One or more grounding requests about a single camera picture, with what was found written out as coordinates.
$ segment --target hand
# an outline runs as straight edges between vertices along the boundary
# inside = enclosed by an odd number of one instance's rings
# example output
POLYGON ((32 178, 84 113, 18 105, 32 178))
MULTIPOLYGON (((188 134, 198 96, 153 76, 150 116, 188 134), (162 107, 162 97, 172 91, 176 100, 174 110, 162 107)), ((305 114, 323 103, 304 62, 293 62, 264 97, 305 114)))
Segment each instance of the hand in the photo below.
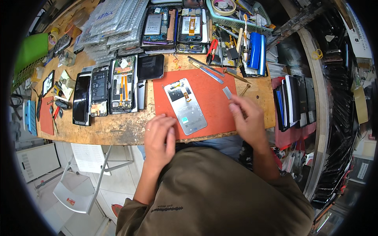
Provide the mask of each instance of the hand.
POLYGON ((171 160, 176 150, 175 129, 172 127, 176 119, 165 114, 155 116, 146 125, 144 133, 145 164, 150 168, 161 170, 171 160))
POLYGON ((230 102, 229 108, 234 116, 236 130, 242 139, 257 151, 269 147, 264 126, 264 111, 246 97, 232 95, 230 102))

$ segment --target blue sticker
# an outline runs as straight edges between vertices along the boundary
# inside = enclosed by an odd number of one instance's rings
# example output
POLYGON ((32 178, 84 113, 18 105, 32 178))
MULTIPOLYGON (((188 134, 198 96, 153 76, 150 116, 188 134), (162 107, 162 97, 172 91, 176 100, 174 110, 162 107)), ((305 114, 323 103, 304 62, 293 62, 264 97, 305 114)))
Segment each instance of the blue sticker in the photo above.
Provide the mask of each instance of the blue sticker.
POLYGON ((189 121, 188 121, 188 118, 186 118, 186 117, 184 117, 184 118, 181 118, 181 121, 183 122, 183 124, 185 124, 185 123, 188 123, 189 121))

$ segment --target blue jeans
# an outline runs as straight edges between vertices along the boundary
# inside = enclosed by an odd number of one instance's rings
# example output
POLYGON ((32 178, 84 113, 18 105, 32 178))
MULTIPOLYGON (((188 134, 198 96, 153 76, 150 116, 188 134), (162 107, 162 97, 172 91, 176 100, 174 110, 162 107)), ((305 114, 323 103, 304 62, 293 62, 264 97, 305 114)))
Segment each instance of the blue jeans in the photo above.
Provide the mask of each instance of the blue jeans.
MULTIPOLYGON (((177 143, 176 152, 188 147, 210 147, 217 151, 220 151, 221 153, 237 161, 239 159, 240 151, 242 150, 242 145, 243 139, 239 135, 234 135, 197 142, 177 143)), ((141 151, 144 160, 146 158, 146 153, 144 152, 144 145, 138 145, 137 147, 141 151)))

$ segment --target wooden workbench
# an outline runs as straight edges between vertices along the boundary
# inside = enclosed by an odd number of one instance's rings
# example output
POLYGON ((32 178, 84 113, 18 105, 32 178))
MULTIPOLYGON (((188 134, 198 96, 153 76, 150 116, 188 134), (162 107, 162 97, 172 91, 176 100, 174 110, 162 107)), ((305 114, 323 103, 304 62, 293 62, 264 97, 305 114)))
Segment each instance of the wooden workbench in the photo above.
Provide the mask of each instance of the wooden workbench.
MULTIPOLYGON (((89 12, 91 12, 97 4, 92 3, 90 0, 78 1, 82 2, 82 6, 85 6, 89 12)), ((56 20, 51 26, 58 27, 62 32, 66 26, 64 22, 68 22, 72 14, 69 12, 63 14, 63 16, 56 20)), ((73 51, 73 43, 68 48, 73 51)), ((192 57, 205 62, 205 55, 191 55, 192 57)), ((177 55, 181 66, 179 70, 196 69, 187 60, 186 55, 177 55)), ((165 72, 175 70, 176 64, 173 62, 174 56, 172 54, 165 55, 165 72)), ((69 74, 69 76, 76 80, 76 76, 81 72, 83 67, 94 65, 95 62, 90 60, 85 52, 81 52, 76 57, 75 65, 72 67, 61 66, 58 67, 58 58, 53 58, 45 67, 42 79, 35 86, 38 93, 41 92, 42 82, 49 75, 52 70, 55 70, 55 79, 59 79, 63 70, 69 74)), ((244 96, 251 98, 257 102, 264 110, 264 122, 265 128, 274 127, 276 124, 273 91, 271 85, 270 73, 268 77, 259 78, 246 78, 251 83, 251 88, 245 93, 244 96)), ((235 79, 237 93, 240 94, 246 87, 246 83, 235 79)), ((155 114, 155 100, 153 97, 153 83, 152 80, 148 80, 146 83, 146 99, 144 110, 130 114, 113 114, 106 117, 91 118, 91 126, 79 126, 72 124, 72 110, 64 111, 62 118, 56 119, 56 124, 59 133, 55 135, 49 135, 43 133, 40 129, 40 123, 37 122, 37 135, 38 137, 71 142, 71 143, 85 143, 85 144, 101 144, 101 145, 141 145, 143 144, 143 137, 146 123, 152 119, 155 114)), ((36 94, 32 93, 32 99, 38 101, 36 94)), ((73 95, 71 96, 70 103, 73 102, 73 95)), ((178 142, 199 141, 205 139, 219 138, 237 134, 236 131, 214 134, 211 136, 204 136, 192 139, 178 140, 178 142)))

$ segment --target olive green shirt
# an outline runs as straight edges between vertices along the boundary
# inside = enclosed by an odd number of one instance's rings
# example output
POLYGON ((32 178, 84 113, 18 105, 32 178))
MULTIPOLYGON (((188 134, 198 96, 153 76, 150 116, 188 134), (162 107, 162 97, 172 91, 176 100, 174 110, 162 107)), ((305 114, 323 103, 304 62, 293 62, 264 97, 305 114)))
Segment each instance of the olive green shirt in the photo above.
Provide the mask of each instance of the olive green shirt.
POLYGON ((153 203, 126 199, 116 235, 307 235, 313 217, 291 175, 265 182, 219 151, 192 147, 162 170, 153 203))

